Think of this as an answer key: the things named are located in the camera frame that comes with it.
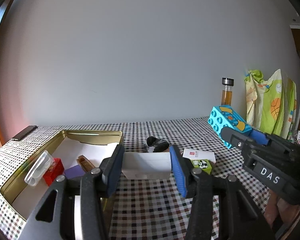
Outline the right hand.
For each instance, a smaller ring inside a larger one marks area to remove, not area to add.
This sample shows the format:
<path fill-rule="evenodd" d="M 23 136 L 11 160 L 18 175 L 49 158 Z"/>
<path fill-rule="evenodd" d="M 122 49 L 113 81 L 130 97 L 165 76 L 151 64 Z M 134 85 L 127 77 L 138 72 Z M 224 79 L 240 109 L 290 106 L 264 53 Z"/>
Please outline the right hand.
<path fill-rule="evenodd" d="M 283 224 L 290 226 L 300 212 L 300 205 L 290 205 L 280 198 L 274 191 L 269 190 L 269 199 L 264 212 L 264 217 L 271 228 L 275 219 L 280 217 Z"/>

